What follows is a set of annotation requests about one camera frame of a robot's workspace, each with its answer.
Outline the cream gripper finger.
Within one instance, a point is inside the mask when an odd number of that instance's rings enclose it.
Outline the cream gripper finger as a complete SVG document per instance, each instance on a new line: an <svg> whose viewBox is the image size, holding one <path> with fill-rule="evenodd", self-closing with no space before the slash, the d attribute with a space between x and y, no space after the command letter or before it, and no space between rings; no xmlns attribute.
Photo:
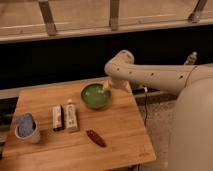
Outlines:
<svg viewBox="0 0 213 171"><path fill-rule="evenodd" d="M103 82L103 90L110 90L109 80Z"/></svg>

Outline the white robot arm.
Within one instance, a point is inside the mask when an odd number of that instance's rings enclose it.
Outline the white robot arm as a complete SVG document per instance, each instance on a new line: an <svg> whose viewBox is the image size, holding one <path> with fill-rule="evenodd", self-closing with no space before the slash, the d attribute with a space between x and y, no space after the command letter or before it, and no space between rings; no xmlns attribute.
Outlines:
<svg viewBox="0 0 213 171"><path fill-rule="evenodd" d="M108 87L129 82L177 96L168 150L168 171L213 171L213 63L136 65L128 50L104 67Z"/></svg>

